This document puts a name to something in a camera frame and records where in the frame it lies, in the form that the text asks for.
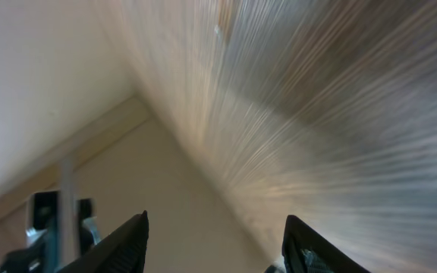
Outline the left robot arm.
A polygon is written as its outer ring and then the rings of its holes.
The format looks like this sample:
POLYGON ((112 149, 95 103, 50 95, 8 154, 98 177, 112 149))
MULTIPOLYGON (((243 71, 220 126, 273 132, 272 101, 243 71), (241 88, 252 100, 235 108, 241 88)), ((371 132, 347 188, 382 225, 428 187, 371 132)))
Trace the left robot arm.
MULTIPOLYGON (((2 272, 57 272, 59 265, 59 192, 34 193, 28 204, 29 220, 26 248, 7 253, 0 264, 2 272)), ((100 241, 93 220, 93 201, 77 201, 77 245, 81 255, 88 253, 100 241)))

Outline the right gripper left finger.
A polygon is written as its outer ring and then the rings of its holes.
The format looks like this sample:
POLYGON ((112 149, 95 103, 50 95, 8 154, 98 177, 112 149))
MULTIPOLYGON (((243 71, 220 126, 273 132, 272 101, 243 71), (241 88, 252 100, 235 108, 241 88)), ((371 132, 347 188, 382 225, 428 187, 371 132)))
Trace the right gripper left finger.
POLYGON ((58 273, 143 273, 148 238, 149 219, 144 210, 58 273))

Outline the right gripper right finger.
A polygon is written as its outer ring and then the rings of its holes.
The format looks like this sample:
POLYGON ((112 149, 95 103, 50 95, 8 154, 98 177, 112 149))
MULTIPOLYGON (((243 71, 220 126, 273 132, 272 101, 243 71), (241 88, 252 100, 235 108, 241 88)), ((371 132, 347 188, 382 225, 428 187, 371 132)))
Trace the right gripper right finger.
POLYGON ((286 218, 281 254, 287 273, 369 273, 295 215, 286 218))

